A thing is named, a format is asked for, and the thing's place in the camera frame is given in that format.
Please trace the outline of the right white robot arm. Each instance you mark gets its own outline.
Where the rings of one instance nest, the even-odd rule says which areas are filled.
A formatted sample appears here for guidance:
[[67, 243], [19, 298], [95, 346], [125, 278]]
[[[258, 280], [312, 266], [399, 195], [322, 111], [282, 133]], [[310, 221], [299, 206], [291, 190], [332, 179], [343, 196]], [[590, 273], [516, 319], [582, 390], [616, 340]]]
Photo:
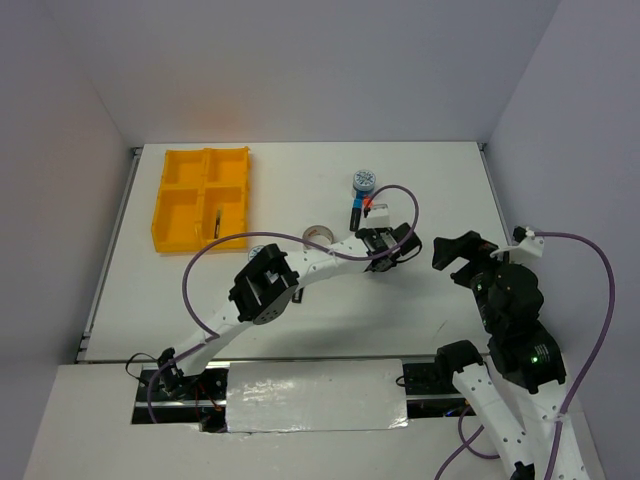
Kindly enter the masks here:
[[435, 380], [461, 393], [495, 446], [510, 479], [586, 479], [589, 476], [569, 407], [602, 347], [598, 339], [574, 379], [559, 344], [542, 324], [544, 296], [526, 260], [543, 254], [550, 233], [518, 227], [499, 247], [475, 231], [435, 238], [432, 266], [465, 265], [451, 280], [474, 298], [489, 336], [492, 363], [468, 340], [438, 349]]

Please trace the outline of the blue pen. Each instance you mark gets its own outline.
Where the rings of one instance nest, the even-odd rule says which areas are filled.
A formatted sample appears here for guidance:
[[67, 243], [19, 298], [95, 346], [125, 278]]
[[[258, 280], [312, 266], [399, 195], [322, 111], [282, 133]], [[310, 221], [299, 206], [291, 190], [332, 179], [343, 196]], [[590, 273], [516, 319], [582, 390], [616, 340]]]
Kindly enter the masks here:
[[218, 239], [220, 236], [221, 217], [222, 217], [222, 208], [218, 208], [216, 210], [215, 224], [214, 224], [214, 230], [213, 230], [214, 239]]

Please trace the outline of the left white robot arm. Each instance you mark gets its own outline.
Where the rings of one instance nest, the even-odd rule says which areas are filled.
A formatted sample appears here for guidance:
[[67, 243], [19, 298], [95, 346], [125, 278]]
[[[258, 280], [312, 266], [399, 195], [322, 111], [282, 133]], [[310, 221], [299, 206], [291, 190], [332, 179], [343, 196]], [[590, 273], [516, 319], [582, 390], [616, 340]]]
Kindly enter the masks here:
[[189, 396], [195, 389], [196, 379], [225, 341], [251, 325], [264, 325], [279, 318], [296, 292], [336, 276], [386, 272], [413, 259], [423, 248], [415, 228], [407, 223], [395, 229], [363, 228], [330, 245], [280, 233], [260, 235], [300, 243], [305, 248], [285, 252], [275, 243], [263, 246], [234, 277], [226, 303], [207, 322], [198, 317], [190, 301], [189, 276], [205, 253], [238, 236], [216, 240], [196, 253], [184, 270], [181, 294], [187, 312], [198, 325], [198, 332], [190, 338], [190, 348], [182, 353], [176, 353], [173, 347], [162, 352], [157, 371], [149, 381], [150, 388], [160, 385], [175, 399]]

